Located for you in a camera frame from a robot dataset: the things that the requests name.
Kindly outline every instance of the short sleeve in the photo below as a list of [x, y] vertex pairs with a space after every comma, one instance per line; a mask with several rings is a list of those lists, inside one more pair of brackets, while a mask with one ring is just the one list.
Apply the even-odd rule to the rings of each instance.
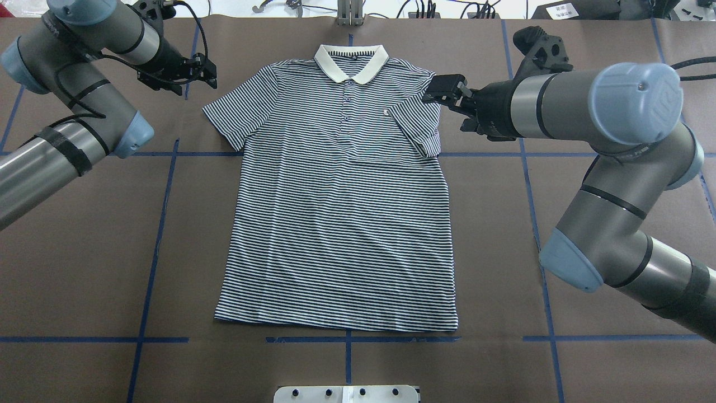
[[239, 151], [274, 110], [279, 86], [271, 65], [262, 67], [235, 90], [204, 106], [216, 130]]
[[437, 125], [440, 122], [440, 105], [423, 103], [422, 96], [430, 84], [432, 76], [419, 83], [417, 92], [408, 99], [390, 107], [390, 115], [405, 134], [415, 150], [425, 158], [440, 154], [440, 135]]

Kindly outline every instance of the white label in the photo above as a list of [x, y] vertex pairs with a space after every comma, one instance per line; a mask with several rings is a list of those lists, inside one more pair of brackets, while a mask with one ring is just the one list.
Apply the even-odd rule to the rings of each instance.
[[558, 6], [547, 7], [547, 12], [552, 19], [568, 19], [579, 16], [572, 3], [560, 4]]

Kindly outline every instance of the shirt collar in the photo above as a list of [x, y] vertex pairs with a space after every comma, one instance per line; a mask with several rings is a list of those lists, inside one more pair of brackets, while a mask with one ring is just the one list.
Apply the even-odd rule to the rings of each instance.
[[[345, 72], [343, 72], [343, 70], [341, 70], [340, 67], [338, 67], [336, 62], [331, 58], [329, 52], [341, 52], [346, 55], [359, 54], [361, 52], [373, 52], [373, 58], [371, 58], [368, 64], [365, 65], [363, 70], [361, 70], [358, 74], [353, 77], [349, 77]], [[373, 80], [373, 78], [380, 71], [380, 68], [388, 61], [388, 54], [385, 52], [385, 49], [383, 49], [383, 45], [381, 44], [376, 46], [331, 46], [322, 44], [318, 48], [318, 52], [316, 52], [314, 59], [316, 60], [316, 63], [318, 63], [321, 70], [323, 70], [323, 72], [335, 82], [344, 82], [345, 80], [353, 79], [353, 81], [358, 84], [367, 84], [370, 80]]]

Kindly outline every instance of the placket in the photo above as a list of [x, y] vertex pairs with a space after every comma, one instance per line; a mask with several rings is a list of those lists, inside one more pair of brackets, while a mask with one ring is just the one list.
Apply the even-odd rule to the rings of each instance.
[[354, 116], [355, 95], [358, 90], [358, 84], [353, 80], [346, 80], [343, 83], [343, 99], [341, 100], [341, 129], [340, 138], [348, 141], [350, 139], [350, 131], [354, 127], [356, 117]]

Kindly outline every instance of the cable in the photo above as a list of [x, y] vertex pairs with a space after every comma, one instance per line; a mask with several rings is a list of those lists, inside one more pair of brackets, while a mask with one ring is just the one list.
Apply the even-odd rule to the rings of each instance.
[[407, 6], [408, 3], [410, 3], [410, 0], [405, 0], [405, 3], [403, 3], [402, 6], [400, 6], [400, 10], [398, 10], [398, 15], [395, 16], [395, 18], [400, 18], [400, 13], [402, 13], [403, 9], [405, 8], [405, 6]]
[[[704, 63], [716, 63], [716, 56], [706, 56], [706, 57], [697, 57], [696, 59], [689, 59], [685, 60], [683, 62], [678, 62], [675, 65], [672, 65], [671, 68], [674, 70], [682, 69], [684, 67], [689, 67], [693, 65], [702, 65]], [[681, 81], [698, 81], [698, 80], [710, 80], [712, 78], [716, 78], [716, 74], [707, 74], [707, 75], [688, 75], [681, 77]]]
[[[194, 17], [194, 21], [196, 22], [196, 25], [199, 28], [199, 32], [201, 32], [201, 42], [203, 42], [203, 45], [204, 45], [204, 55], [208, 59], [209, 58], [209, 48], [208, 48], [208, 45], [206, 44], [206, 33], [204, 33], [204, 28], [201, 26], [201, 22], [199, 22], [199, 18], [196, 16], [196, 13], [191, 8], [191, 6], [189, 6], [189, 4], [185, 3], [184, 1], [177, 1], [176, 4], [185, 6], [186, 8], [188, 8], [189, 12], [191, 13], [191, 16]], [[198, 68], [196, 70], [196, 72], [191, 75], [191, 77], [189, 77], [188, 79], [186, 79], [184, 81], [164, 80], [163, 78], [159, 78], [152, 73], [149, 73], [149, 72], [146, 72], [146, 71], [140, 69], [139, 67], [131, 65], [129, 62], [126, 62], [123, 59], [120, 59], [119, 57], [112, 56], [110, 54], [102, 54], [102, 58], [116, 60], [116, 61], [122, 63], [123, 65], [128, 66], [129, 68], [131, 68], [132, 70], [134, 70], [136, 72], [146, 74], [146, 75], [150, 76], [151, 78], [153, 78], [154, 80], [157, 80], [158, 82], [162, 82], [164, 84], [171, 84], [171, 85], [184, 85], [184, 84], [188, 84], [192, 81], [196, 81], [199, 78], [199, 76], [201, 76], [201, 73], [205, 69], [205, 66]]]
[[302, 7], [308, 7], [310, 9], [322, 9], [322, 10], [328, 10], [328, 11], [338, 11], [336, 9], [329, 9], [328, 7], [321, 7], [321, 6], [309, 6], [308, 4], [302, 4]]
[[79, 106], [83, 107], [87, 112], [92, 114], [93, 118], [104, 119], [107, 117], [106, 115], [97, 112], [96, 110], [94, 110], [90, 106], [88, 106], [86, 103], [83, 103], [81, 100], [77, 99], [77, 97], [70, 94], [69, 91], [67, 90], [67, 88], [65, 88], [65, 86], [62, 84], [62, 81], [59, 79], [59, 75], [60, 75], [60, 73], [62, 73], [62, 71], [64, 69], [66, 69], [70, 66], [77, 65], [79, 63], [83, 63], [83, 62], [70, 62], [70, 63], [67, 63], [66, 65], [60, 67], [56, 72], [54, 72], [54, 83], [55, 83], [55, 85], [57, 85], [59, 90], [62, 91], [62, 93], [65, 94], [69, 98], [69, 101], [71, 103], [74, 103], [75, 105], [79, 105]]
[[465, 16], [465, 12], [468, 10], [468, 7], [472, 6], [473, 4], [477, 6], [477, 8], [478, 8], [478, 13], [480, 13], [480, 4], [479, 4], [479, 3], [475, 3], [474, 1], [472, 1], [472, 2], [468, 3], [467, 6], [465, 6], [465, 8], [463, 9], [462, 14], [460, 14], [460, 19], [462, 19], [462, 18]]

